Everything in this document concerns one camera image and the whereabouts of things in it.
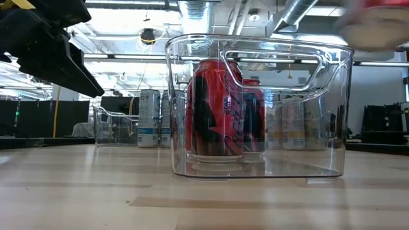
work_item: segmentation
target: clear plastic bin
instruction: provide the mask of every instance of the clear plastic bin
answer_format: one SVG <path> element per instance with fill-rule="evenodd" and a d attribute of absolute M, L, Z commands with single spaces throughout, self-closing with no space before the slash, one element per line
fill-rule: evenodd
<path fill-rule="evenodd" d="M 348 47 L 324 43 L 173 38 L 166 58 L 174 173 L 343 175 L 352 56 Z"/>
<path fill-rule="evenodd" d="M 138 117 L 94 106 L 95 145 L 137 146 Z"/>

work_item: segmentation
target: white can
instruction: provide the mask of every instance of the white can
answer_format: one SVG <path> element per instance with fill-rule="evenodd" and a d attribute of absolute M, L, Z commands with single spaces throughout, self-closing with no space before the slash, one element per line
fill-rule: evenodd
<path fill-rule="evenodd" d="M 154 148 L 159 146 L 160 93 L 144 89 L 139 98 L 138 146 Z"/>
<path fill-rule="evenodd" d="M 308 100 L 304 104 L 305 148 L 324 150 L 327 145 L 327 115 L 324 98 Z"/>
<path fill-rule="evenodd" d="M 181 90 L 175 90 L 176 93 L 176 110 L 178 113 L 183 114 L 183 121 L 181 124 L 185 124 L 185 93 Z M 160 129 L 160 145 L 164 148 L 171 147 L 171 126 L 170 126 L 170 103 L 169 103 L 169 92 L 166 90 L 162 95 L 162 126 Z"/>
<path fill-rule="evenodd" d="M 304 102 L 293 97 L 284 99 L 282 104 L 282 146 L 286 150 L 304 150 Z"/>
<path fill-rule="evenodd" d="M 272 95 L 272 100 L 267 105 L 266 122 L 267 122 L 267 143 L 268 149 L 282 149 L 282 102 L 280 95 Z"/>

